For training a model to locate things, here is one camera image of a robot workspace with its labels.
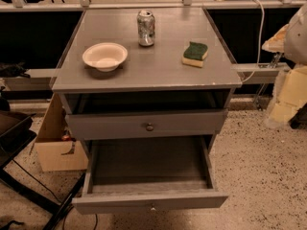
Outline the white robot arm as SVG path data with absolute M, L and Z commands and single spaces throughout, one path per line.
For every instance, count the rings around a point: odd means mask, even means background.
M 281 53 L 295 68 L 278 74 L 269 106 L 269 121 L 297 128 L 306 122 L 307 103 L 307 4 L 262 45 L 267 52 Z

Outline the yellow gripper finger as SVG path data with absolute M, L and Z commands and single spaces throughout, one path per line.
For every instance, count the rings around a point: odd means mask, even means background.
M 285 126 L 306 104 L 307 66 L 282 70 L 276 77 L 264 124 L 269 128 Z
M 262 49 L 271 53 L 283 53 L 284 41 L 288 27 L 289 25 L 286 24 L 281 29 L 279 29 L 274 36 L 264 42 Z

